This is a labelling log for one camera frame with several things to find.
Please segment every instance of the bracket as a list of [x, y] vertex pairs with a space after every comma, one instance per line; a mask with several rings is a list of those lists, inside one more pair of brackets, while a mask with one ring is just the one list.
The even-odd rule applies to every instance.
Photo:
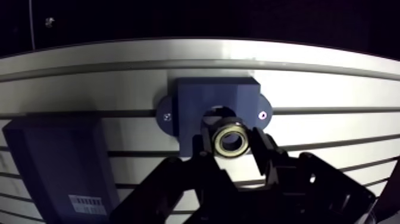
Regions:
[[272, 106], [252, 77], [183, 77], [175, 84], [158, 104], [156, 118], [165, 133], [177, 137], [181, 157], [192, 156], [192, 138], [212, 108], [228, 108], [249, 128], [264, 129], [272, 118]]

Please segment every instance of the screw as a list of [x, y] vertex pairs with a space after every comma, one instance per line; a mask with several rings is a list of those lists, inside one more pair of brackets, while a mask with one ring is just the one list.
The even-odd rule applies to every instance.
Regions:
[[260, 120], [265, 120], [267, 118], [267, 113], [265, 111], [262, 111], [258, 114], [258, 118]]
[[172, 115], [170, 113], [164, 114], [164, 121], [170, 122], [172, 119]]

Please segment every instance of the label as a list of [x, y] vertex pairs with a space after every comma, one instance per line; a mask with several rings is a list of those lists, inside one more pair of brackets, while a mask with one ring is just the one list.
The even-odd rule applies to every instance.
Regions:
[[107, 215], [103, 203], [101, 202], [101, 198], [78, 195], [68, 196], [70, 197], [72, 206], [77, 213]]

